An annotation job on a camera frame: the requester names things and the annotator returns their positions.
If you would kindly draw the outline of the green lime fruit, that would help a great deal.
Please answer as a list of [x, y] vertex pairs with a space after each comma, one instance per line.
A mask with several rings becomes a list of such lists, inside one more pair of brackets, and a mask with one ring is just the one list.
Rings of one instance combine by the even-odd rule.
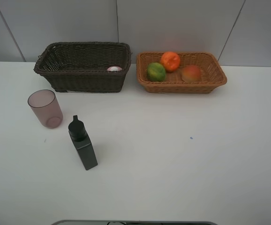
[[163, 82], [166, 79], [166, 70], [163, 65], [158, 62], [150, 63], [147, 66], [146, 73], [151, 82]]

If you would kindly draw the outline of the pink bottle white cap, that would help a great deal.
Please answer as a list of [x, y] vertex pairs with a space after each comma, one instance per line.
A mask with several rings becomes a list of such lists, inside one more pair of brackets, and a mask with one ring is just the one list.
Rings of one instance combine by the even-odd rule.
[[122, 71], [122, 68], [118, 67], [118, 66], [111, 66], [111, 67], [107, 68], [107, 71], [110, 71], [110, 72]]

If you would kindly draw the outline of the orange mandarin fruit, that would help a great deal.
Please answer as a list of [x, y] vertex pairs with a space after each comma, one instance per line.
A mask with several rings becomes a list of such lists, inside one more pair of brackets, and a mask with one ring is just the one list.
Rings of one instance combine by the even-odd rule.
[[174, 72], [180, 66], [180, 57], [175, 52], [165, 52], [161, 56], [160, 63], [167, 72]]

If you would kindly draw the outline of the red yellow peach fruit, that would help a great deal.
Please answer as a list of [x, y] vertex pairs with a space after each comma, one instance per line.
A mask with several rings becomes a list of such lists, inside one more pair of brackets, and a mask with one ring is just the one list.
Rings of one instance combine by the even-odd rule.
[[181, 78], [185, 82], [201, 81], [201, 71], [196, 65], [188, 65], [181, 70]]

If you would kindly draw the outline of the translucent purple plastic cup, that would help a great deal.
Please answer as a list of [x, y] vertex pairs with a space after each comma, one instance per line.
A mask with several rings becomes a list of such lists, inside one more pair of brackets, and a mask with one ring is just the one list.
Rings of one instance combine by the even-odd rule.
[[57, 128], [61, 124], [63, 113], [52, 90], [34, 92], [28, 98], [28, 105], [44, 127]]

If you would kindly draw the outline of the black square dispenser bottle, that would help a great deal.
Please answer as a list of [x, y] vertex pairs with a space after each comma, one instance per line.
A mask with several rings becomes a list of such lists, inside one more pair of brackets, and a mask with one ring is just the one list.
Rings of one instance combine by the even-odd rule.
[[77, 115], [73, 116], [73, 121], [68, 126], [68, 132], [85, 170], [96, 167], [98, 162], [92, 142], [84, 123], [78, 119]]

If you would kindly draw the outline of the dark brown wicker basket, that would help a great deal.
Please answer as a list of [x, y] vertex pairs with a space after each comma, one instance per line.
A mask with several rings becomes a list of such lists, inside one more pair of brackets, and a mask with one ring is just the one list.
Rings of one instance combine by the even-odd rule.
[[[120, 92], [131, 65], [131, 49], [118, 42], [56, 42], [38, 57], [34, 72], [56, 92]], [[122, 71], [107, 71], [118, 66]]]

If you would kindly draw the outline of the light orange wicker basket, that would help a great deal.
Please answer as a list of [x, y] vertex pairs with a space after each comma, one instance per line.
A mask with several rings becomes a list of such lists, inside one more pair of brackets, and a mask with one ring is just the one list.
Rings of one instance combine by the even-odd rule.
[[[179, 52], [180, 68], [172, 73], [167, 73], [164, 81], [152, 82], [147, 77], [147, 67], [150, 63], [159, 62], [162, 55], [163, 52], [141, 52], [137, 55], [137, 80], [147, 92], [208, 94], [227, 83], [227, 77], [217, 59], [207, 52]], [[199, 82], [182, 80], [181, 70], [189, 65], [199, 67], [201, 71]]]

